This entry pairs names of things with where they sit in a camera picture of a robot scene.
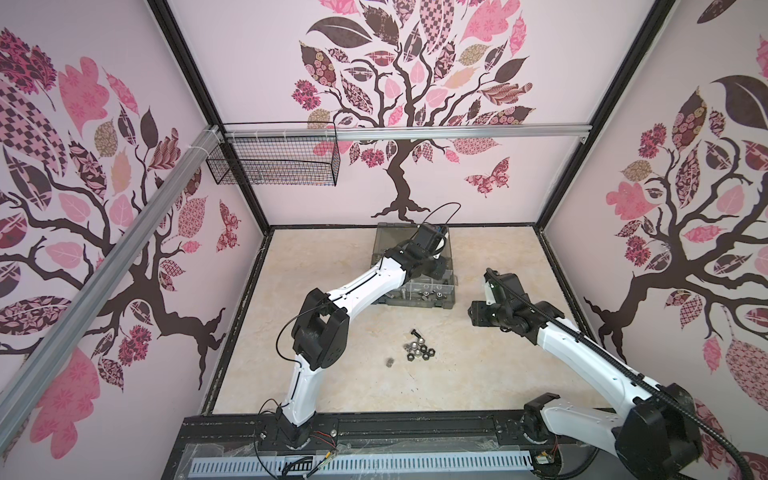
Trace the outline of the silver wing nut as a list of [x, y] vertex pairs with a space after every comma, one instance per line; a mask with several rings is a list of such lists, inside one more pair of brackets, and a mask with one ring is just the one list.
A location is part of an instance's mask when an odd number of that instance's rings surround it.
[[434, 289], [424, 290], [420, 296], [424, 301], [443, 301], [447, 298], [445, 293]]

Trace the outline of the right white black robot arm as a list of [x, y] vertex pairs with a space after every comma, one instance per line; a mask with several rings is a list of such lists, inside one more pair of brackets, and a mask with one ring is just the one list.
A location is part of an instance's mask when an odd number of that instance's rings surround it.
[[476, 327], [514, 333], [567, 364], [610, 406], [581, 407], [545, 393], [523, 407], [531, 443], [570, 437], [615, 456], [637, 479], [670, 479], [703, 453], [695, 403], [677, 384], [654, 384], [584, 335], [546, 301], [532, 303], [517, 275], [487, 269], [485, 297], [471, 303]]

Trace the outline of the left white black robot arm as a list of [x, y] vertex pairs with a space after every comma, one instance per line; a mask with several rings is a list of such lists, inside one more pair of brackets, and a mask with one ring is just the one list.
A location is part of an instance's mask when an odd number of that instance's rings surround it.
[[315, 288], [306, 295], [291, 329], [295, 366], [290, 388], [277, 408], [279, 438], [289, 447], [308, 442], [324, 373], [343, 355], [352, 321], [414, 278], [441, 278], [447, 269], [442, 252], [448, 236], [446, 226], [424, 222], [359, 277], [328, 292]]

